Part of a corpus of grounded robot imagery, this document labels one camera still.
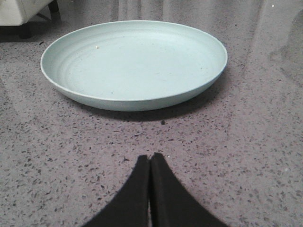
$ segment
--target black leg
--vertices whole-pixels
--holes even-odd
[[[51,3],[49,3],[48,4],[48,8],[49,8],[49,11],[51,13],[57,13],[57,12],[59,12],[59,7],[58,7],[57,0],[53,0]]]
[[[32,37],[28,23],[18,26],[18,35],[21,39],[28,39]]]

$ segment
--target floor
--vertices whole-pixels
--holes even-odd
[[[0,226],[80,227],[138,155],[162,152],[196,200],[231,227],[302,227],[301,0],[58,0],[33,37],[0,28]],[[45,48],[78,28],[163,20],[204,30],[229,54],[220,78],[182,104],[112,112],[58,93]]]

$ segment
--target plate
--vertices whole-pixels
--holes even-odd
[[[201,30],[160,21],[85,27],[54,41],[41,69],[67,97],[114,111],[160,109],[189,100],[220,76],[223,44]]]

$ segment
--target plate rim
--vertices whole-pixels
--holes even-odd
[[[184,27],[186,29],[193,29],[193,30],[196,30],[200,33],[203,33],[204,35],[207,35],[209,37],[211,37],[214,41],[216,41],[222,48],[223,52],[224,52],[224,56],[225,56],[225,60],[224,60],[224,64],[222,66],[222,68],[219,70],[219,72],[217,73],[217,75],[215,77],[211,77],[209,80],[207,80],[205,83],[203,84],[199,84],[197,87],[194,87],[192,88],[191,90],[187,90],[187,91],[184,91],[184,92],[179,92],[179,93],[176,93],[176,94],[173,94],[173,95],[168,95],[168,96],[162,96],[162,97],[157,97],[157,98],[146,98],[146,99],[128,99],[128,100],[125,100],[125,99],[116,99],[116,98],[102,98],[102,97],[97,97],[97,96],[91,96],[91,95],[86,95],[86,94],[83,94],[83,93],[80,93],[80,92],[77,92],[77,91],[74,91],[74,90],[71,90],[71,89],[68,89],[58,83],[56,83],[55,81],[53,81],[45,72],[44,68],[43,68],[43,59],[45,57],[45,54],[48,52],[48,50],[53,46],[55,45],[56,42],[59,42],[60,40],[64,39],[65,37],[73,34],[73,33],[76,33],[76,32],[79,32],[81,30],[85,30],[85,29],[90,29],[92,27],[95,27],[95,26],[101,26],[101,25],[108,25],[108,24],[122,24],[122,23],[155,23],[155,24],[167,24],[167,25],[174,25],[174,26],[180,26],[180,27]],[[69,32],[63,36],[60,36],[59,38],[57,38],[56,40],[54,40],[45,50],[44,52],[42,53],[41,55],[41,59],[40,59],[40,68],[42,70],[42,73],[44,74],[44,76],[47,78],[48,81],[50,81],[55,87],[58,87],[60,88],[61,90],[64,90],[65,92],[67,93],[71,93],[73,95],[76,95],[76,96],[81,96],[81,97],[84,97],[84,98],[88,98],[88,99],[94,99],[94,100],[100,100],[100,101],[110,101],[110,102],[142,102],[142,101],[153,101],[153,100],[159,100],[159,99],[165,99],[165,98],[170,98],[170,97],[174,97],[174,96],[180,96],[182,94],[185,94],[185,93],[189,93],[191,91],[194,91],[196,89],[199,89],[200,87],[203,87],[207,84],[209,84],[210,82],[212,82],[213,80],[217,80],[218,77],[222,74],[222,72],[224,71],[224,69],[226,68],[227,66],[227,62],[228,62],[228,53],[227,53],[227,50],[225,48],[225,46],[223,45],[222,42],[220,42],[216,37],[214,37],[213,35],[203,31],[203,30],[200,30],[198,28],[195,28],[195,27],[191,27],[191,26],[187,26],[187,25],[183,25],[183,24],[179,24],[179,23],[173,23],[173,22],[168,22],[168,21],[157,21],[157,20],[123,20],[123,21],[112,21],[112,22],[105,22],[105,23],[101,23],[101,24],[95,24],[95,25],[90,25],[90,26],[86,26],[86,27],[83,27],[83,28],[80,28],[80,29],[77,29],[77,30],[74,30],[72,32]]]

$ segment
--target light blue plate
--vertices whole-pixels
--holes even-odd
[[[89,26],[53,42],[41,69],[67,97],[116,111],[160,109],[189,100],[220,76],[227,51],[201,30],[160,21]]]

